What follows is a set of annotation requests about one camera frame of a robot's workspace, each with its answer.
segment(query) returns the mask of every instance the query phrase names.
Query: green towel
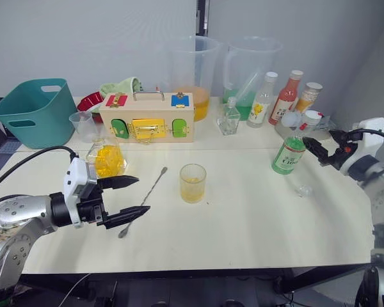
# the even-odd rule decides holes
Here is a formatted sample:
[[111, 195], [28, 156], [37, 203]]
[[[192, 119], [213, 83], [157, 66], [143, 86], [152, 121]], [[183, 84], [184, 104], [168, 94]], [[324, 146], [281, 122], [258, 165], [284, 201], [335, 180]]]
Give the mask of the green towel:
[[127, 78], [119, 83], [105, 83], [100, 87], [100, 94], [105, 98], [109, 93], [133, 94], [135, 91], [143, 91], [137, 77]]

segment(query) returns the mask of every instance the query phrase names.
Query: small glass bottle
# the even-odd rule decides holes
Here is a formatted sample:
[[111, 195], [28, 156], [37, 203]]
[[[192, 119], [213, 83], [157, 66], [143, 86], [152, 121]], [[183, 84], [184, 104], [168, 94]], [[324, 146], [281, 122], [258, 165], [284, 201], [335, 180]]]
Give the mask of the small glass bottle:
[[227, 104], [222, 105], [222, 116], [218, 118], [218, 126], [224, 136], [236, 134], [241, 113], [236, 109], [236, 98], [229, 97]]
[[127, 165], [114, 138], [99, 138], [94, 141], [86, 160], [94, 164], [98, 178], [122, 175]]
[[303, 90], [303, 93], [301, 93], [301, 97], [296, 104], [296, 107], [294, 107], [294, 110], [304, 113], [316, 101], [317, 96], [322, 89], [323, 87], [319, 83], [306, 83], [305, 89]]
[[267, 72], [264, 76], [262, 88], [256, 94], [252, 109], [249, 113], [248, 121], [246, 122], [249, 127], [259, 128], [262, 125], [270, 103], [272, 103], [274, 99], [273, 88], [277, 77], [278, 74], [275, 72]]
[[280, 91], [275, 107], [270, 114], [269, 123], [272, 125], [276, 125], [278, 123], [284, 113], [290, 109], [293, 102], [296, 100], [297, 87], [299, 86], [302, 76], [303, 72], [301, 70], [292, 70], [290, 78], [286, 86]]
[[320, 122], [320, 119], [321, 113], [317, 111], [306, 111], [306, 113], [303, 114], [302, 123], [294, 131], [293, 136], [289, 136], [284, 140], [282, 147], [271, 165], [275, 172], [287, 175], [293, 171], [306, 150], [306, 146], [302, 140], [303, 136], [312, 131]]

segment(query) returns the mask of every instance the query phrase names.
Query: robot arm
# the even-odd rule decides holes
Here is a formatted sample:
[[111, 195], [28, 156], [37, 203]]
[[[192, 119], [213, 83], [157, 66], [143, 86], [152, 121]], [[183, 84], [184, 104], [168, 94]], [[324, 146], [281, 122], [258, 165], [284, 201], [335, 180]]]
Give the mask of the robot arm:
[[108, 215], [104, 189], [119, 189], [137, 182], [132, 176], [98, 179], [93, 167], [74, 158], [64, 178], [64, 193], [19, 196], [0, 203], [0, 301], [12, 294], [32, 245], [58, 227], [83, 222], [107, 229], [130, 223], [150, 207], [131, 207]]
[[339, 144], [331, 156], [320, 142], [303, 138], [306, 148], [322, 166], [332, 165], [349, 175], [370, 198], [375, 239], [372, 267], [366, 270], [356, 298], [356, 306], [363, 307], [384, 306], [384, 163], [374, 157], [383, 143], [383, 131], [383, 118], [362, 121], [357, 130], [350, 132], [331, 130], [330, 134]]

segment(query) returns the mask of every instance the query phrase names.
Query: long stirring spoon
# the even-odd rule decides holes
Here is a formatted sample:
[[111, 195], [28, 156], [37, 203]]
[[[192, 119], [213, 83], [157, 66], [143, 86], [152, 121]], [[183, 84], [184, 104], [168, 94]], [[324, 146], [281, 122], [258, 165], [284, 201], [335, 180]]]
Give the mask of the long stirring spoon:
[[[143, 201], [142, 201], [140, 206], [144, 205], [144, 203], [146, 202], [149, 194], [151, 194], [151, 192], [154, 189], [155, 185], [158, 183], [159, 179], [161, 179], [162, 175], [164, 175], [167, 170], [168, 170], [168, 168], [166, 166], [161, 170], [161, 174], [159, 175], [158, 179], [155, 181], [154, 185], [151, 187], [151, 190], [149, 190], [149, 192], [146, 195], [146, 197], [143, 199]], [[125, 237], [127, 235], [129, 227], [130, 227], [131, 224], [132, 224], [132, 222], [130, 222], [127, 226], [125, 226], [125, 228], [123, 230], [121, 230], [121, 232], [118, 234], [118, 238], [123, 238], [123, 237]]]

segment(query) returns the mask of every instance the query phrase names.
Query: blue latch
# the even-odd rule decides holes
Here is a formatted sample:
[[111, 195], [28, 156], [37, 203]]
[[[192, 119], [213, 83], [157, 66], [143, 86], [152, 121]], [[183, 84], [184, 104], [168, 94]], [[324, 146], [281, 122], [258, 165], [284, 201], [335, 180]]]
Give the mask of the blue latch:
[[172, 107], [189, 107], [189, 97], [181, 92], [176, 95], [172, 95], [171, 98]]

